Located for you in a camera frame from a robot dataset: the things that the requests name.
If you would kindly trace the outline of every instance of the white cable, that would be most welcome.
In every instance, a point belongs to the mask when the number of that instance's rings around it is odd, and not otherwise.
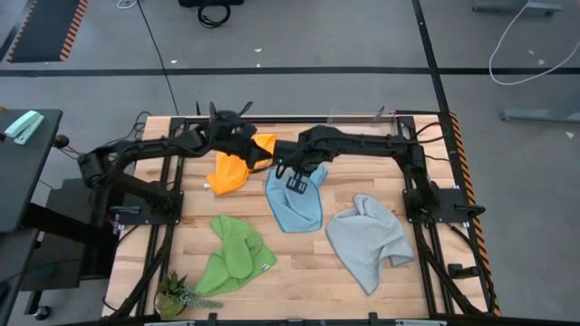
[[[134,7],[137,4],[137,1],[139,0],[133,0],[130,5],[121,5],[121,3],[126,3],[129,2],[130,0],[119,0],[119,2],[117,3],[117,8],[119,9],[129,9]]]
[[[536,78],[539,78],[539,77],[542,77],[542,76],[544,76],[544,75],[547,75],[547,74],[549,74],[550,72],[553,72],[554,70],[556,70],[556,69],[560,68],[561,66],[563,66],[564,64],[566,64],[566,62],[568,62],[570,59],[572,59],[572,57],[574,56],[574,54],[575,54],[575,53],[576,53],[576,51],[578,50],[578,47],[580,47],[580,40],[578,40],[578,44],[576,45],[576,47],[574,48],[574,50],[573,50],[573,51],[570,53],[570,55],[568,55],[568,57],[567,57],[567,58],[565,58],[565,59],[564,59],[564,60],[563,60],[561,63],[559,63],[559,64],[558,64],[556,67],[554,67],[554,68],[552,68],[552,69],[550,69],[550,70],[548,70],[548,71],[545,71],[545,72],[539,73],[539,74],[537,74],[537,75],[535,75],[535,76],[532,76],[532,77],[525,78],[525,79],[523,79],[523,80],[521,80],[521,81],[512,81],[512,82],[504,82],[504,81],[498,81],[498,80],[496,79],[496,77],[493,75],[493,71],[491,71],[491,64],[492,64],[492,62],[493,62],[493,58],[496,56],[496,53],[498,52],[498,50],[499,50],[499,47],[500,47],[500,46],[501,46],[501,44],[504,42],[504,38],[506,38],[506,34],[508,33],[509,29],[511,28],[511,25],[513,25],[513,24],[516,22],[516,20],[519,18],[519,16],[521,16],[521,15],[522,15],[522,13],[524,12],[524,10],[526,10],[527,6],[528,6],[528,5],[529,5],[531,2],[532,2],[532,0],[527,0],[527,3],[526,3],[526,5],[524,5],[524,7],[522,8],[522,10],[519,12],[519,14],[517,14],[517,15],[516,15],[516,17],[514,17],[514,20],[512,20],[512,21],[511,21],[511,23],[509,23],[509,25],[507,26],[507,28],[506,28],[506,31],[504,32],[504,34],[503,34],[503,35],[501,35],[501,38],[499,38],[499,42],[498,42],[498,46],[496,46],[496,50],[494,50],[494,52],[493,52],[493,53],[491,54],[491,56],[489,57],[489,65],[488,65],[488,68],[489,68],[489,76],[491,77],[491,79],[492,79],[494,82],[496,82],[496,83],[498,83],[498,84],[500,84],[500,85],[504,85],[504,86],[513,86],[513,85],[519,85],[519,84],[521,84],[521,83],[524,83],[524,82],[529,82],[529,81],[531,81],[531,80],[534,80],[534,79],[536,79]]]

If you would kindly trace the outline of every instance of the orange and black hazard stripe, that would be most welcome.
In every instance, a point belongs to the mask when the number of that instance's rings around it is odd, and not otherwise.
[[[453,128],[453,134],[455,136],[455,145],[457,146],[457,152],[459,156],[459,162],[461,165],[461,173],[463,175],[463,181],[465,184],[467,200],[469,204],[476,205],[475,194],[473,193],[473,185],[471,184],[471,176],[469,175],[468,159],[465,155],[465,149],[463,148],[463,139],[461,138],[461,132],[459,130],[459,122],[457,120],[457,115],[455,113],[450,113],[449,115],[451,117],[450,119],[451,127]],[[491,279],[491,268],[489,266],[488,250],[486,249],[486,243],[483,240],[483,230],[481,228],[481,222],[479,221],[479,218],[473,217],[472,224],[476,236],[475,243],[478,246],[479,255],[481,256],[481,260],[483,261],[483,266],[481,267],[486,269],[489,275],[489,279],[491,280],[491,282],[493,282],[493,279]],[[496,301],[494,302],[493,313],[496,316],[500,315],[498,298],[496,298]]]
[[[60,56],[61,61],[67,60],[71,55],[74,39],[76,38],[77,33],[79,33],[82,17],[87,11],[87,4],[87,0],[80,0],[76,7],[74,17],[72,18],[71,27],[69,28],[69,32],[66,34],[66,38],[64,38],[63,49],[61,50]]]
[[[18,43],[20,42],[20,38],[22,36],[22,34],[24,33],[24,30],[26,29],[26,25],[28,24],[28,21],[30,20],[30,16],[33,14],[34,9],[36,8],[36,1],[34,0],[31,4],[30,4],[30,9],[28,9],[28,14],[26,15],[26,18],[22,21],[22,25],[20,27],[20,32],[18,32],[18,35],[16,36],[14,43],[12,45],[12,49],[10,50],[10,53],[8,53],[8,57],[6,57],[6,60],[8,62],[12,62],[12,59],[14,58],[15,55],[15,48],[16,46],[18,46]]]

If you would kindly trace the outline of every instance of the black floor mat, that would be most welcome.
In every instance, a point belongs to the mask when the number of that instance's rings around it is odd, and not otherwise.
[[[59,62],[71,55],[87,0],[34,0],[9,62]]]

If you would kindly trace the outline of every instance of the gray towel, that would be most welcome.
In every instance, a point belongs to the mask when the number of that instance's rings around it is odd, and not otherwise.
[[[413,260],[397,216],[368,195],[354,196],[354,208],[335,215],[326,233],[336,255],[367,295],[379,286],[387,257],[392,267]]]

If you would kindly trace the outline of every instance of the blue towel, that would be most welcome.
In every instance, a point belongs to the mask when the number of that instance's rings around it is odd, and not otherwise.
[[[302,178],[308,186],[303,194],[298,194],[286,188],[286,182],[294,171],[276,178],[276,170],[270,170],[266,181],[266,198],[282,231],[293,233],[320,230],[323,225],[323,207],[318,188],[327,173],[325,166],[318,166],[310,177]]]

